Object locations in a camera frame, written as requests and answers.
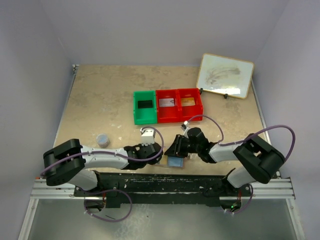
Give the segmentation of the pink leather card holder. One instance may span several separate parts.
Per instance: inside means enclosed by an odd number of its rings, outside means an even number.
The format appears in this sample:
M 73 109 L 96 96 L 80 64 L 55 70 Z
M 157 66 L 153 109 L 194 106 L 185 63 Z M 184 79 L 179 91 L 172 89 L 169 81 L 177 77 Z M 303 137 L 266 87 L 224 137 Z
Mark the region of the pink leather card holder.
M 155 165 L 157 167 L 165 167 L 165 168 L 183 168 L 184 159 L 180 157 L 163 155 L 161 160 Z

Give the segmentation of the silver striped card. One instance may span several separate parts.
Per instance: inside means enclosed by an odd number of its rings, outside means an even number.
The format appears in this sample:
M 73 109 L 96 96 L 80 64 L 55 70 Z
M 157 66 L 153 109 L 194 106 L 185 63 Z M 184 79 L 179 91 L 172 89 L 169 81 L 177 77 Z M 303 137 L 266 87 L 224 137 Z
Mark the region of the silver striped card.
M 158 100 L 158 104 L 160 108 L 166 108 L 166 107 L 175 107 L 175 99 L 174 98 L 160 98 Z

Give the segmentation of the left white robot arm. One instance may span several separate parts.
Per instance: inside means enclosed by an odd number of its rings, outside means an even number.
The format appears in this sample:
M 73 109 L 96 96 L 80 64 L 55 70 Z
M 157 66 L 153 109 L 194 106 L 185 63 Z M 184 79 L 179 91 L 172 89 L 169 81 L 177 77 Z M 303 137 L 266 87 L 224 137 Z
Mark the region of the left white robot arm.
M 98 173 L 92 168 L 137 170 L 158 163 L 163 144 L 137 144 L 118 149 L 92 148 L 70 139 L 43 154 L 44 170 L 40 175 L 48 186 L 73 184 L 85 191 L 99 186 Z

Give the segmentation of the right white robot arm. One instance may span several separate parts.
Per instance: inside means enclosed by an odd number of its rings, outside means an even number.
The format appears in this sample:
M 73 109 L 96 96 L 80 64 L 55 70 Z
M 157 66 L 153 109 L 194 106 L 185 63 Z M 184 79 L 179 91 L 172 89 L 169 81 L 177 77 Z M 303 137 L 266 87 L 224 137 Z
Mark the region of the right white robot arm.
M 197 154 L 205 163 L 239 161 L 241 167 L 231 170 L 224 181 L 238 189 L 246 184 L 267 184 L 285 163 L 285 157 L 258 135 L 250 134 L 241 143 L 222 145 L 210 142 L 198 127 L 190 128 L 184 135 L 176 135 L 172 145 L 165 151 L 168 157 L 186 158 Z

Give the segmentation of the gold card in red bin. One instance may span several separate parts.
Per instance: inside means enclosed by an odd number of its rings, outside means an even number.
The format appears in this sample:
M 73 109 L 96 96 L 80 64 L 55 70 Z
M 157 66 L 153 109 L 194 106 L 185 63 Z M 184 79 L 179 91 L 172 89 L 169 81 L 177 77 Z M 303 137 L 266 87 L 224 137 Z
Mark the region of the gold card in red bin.
M 181 98 L 180 101 L 182 107 L 190 107 L 196 105 L 195 99 L 193 97 Z

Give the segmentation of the black card in green bin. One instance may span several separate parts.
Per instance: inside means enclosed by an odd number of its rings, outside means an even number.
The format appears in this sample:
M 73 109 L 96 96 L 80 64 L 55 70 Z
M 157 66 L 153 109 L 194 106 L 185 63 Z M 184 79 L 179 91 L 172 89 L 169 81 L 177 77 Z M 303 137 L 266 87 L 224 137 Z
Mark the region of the black card in green bin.
M 137 102 L 137 108 L 138 109 L 149 109 L 149 108 L 153 108 L 154 107 L 154 103 L 152 100 L 139 100 Z

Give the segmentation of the right red plastic bin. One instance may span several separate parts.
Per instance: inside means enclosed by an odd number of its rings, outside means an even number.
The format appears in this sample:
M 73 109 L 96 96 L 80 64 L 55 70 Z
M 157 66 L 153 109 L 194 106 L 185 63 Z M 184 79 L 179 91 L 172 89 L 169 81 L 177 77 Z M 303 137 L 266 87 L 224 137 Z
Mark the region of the right red plastic bin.
M 181 110 L 179 120 L 181 122 L 188 121 L 190 118 L 204 113 L 200 90 L 198 88 L 179 88 L 177 92 L 180 104 L 179 108 Z M 182 107 L 181 98 L 194 98 L 195 105 Z

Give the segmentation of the red plastic bin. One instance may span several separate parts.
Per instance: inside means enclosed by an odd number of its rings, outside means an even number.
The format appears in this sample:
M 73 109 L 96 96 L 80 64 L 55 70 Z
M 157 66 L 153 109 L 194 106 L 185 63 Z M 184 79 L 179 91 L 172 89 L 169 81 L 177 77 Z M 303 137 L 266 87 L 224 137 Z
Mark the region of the red plastic bin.
M 177 123 L 180 120 L 180 109 L 178 104 L 177 90 L 165 89 L 156 90 L 157 123 Z M 174 107 L 159 107 L 159 99 L 174 98 Z
M 179 108 L 181 110 L 179 120 L 181 122 L 188 121 L 190 118 L 204 113 L 200 90 L 198 88 L 179 88 L 177 92 L 180 104 Z M 194 98 L 195 105 L 182 107 L 181 98 Z

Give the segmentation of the middle red plastic bin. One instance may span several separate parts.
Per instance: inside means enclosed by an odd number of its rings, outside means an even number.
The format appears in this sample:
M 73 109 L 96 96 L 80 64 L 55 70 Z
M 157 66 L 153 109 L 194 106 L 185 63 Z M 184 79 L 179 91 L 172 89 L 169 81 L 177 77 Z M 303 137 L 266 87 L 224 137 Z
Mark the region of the middle red plastic bin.
M 180 120 L 180 109 L 178 104 L 177 90 L 165 89 L 156 90 L 157 123 L 177 123 Z M 174 107 L 159 107 L 159 99 L 174 98 Z

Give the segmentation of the green plastic bin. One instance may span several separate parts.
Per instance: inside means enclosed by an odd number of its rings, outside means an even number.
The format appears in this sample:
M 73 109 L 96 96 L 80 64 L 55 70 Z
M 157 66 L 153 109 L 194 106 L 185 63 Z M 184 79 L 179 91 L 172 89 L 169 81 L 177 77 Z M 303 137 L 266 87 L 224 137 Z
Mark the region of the green plastic bin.
M 138 109 L 138 101 L 143 100 L 152 100 L 153 108 Z M 135 125 L 156 124 L 158 122 L 155 90 L 133 92 L 133 119 Z

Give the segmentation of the clear jar of paper clips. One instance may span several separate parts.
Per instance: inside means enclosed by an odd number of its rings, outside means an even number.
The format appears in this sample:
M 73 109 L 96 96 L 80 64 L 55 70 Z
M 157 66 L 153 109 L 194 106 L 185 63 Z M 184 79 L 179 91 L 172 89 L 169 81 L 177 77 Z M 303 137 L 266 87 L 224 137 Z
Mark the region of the clear jar of paper clips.
M 110 144 L 110 139 L 107 134 L 100 133 L 96 136 L 96 142 L 100 148 L 107 148 Z

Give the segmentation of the small framed whiteboard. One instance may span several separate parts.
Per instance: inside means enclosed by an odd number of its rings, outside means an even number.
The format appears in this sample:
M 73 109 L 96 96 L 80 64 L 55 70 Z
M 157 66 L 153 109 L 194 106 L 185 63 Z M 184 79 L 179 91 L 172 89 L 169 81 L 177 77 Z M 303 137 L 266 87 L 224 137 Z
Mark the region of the small framed whiteboard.
M 202 56 L 196 87 L 205 92 L 245 99 L 255 64 L 250 61 L 205 53 Z

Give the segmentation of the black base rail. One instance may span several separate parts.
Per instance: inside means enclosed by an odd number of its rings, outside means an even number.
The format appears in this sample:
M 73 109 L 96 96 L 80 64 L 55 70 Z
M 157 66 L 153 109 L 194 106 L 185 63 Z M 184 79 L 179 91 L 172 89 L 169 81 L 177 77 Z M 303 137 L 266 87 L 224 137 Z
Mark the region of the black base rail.
M 105 197 L 107 208 L 121 204 L 175 204 L 230 207 L 251 195 L 249 184 L 234 188 L 221 175 L 98 173 L 99 186 L 85 191 L 76 186 L 74 195 L 86 199 Z

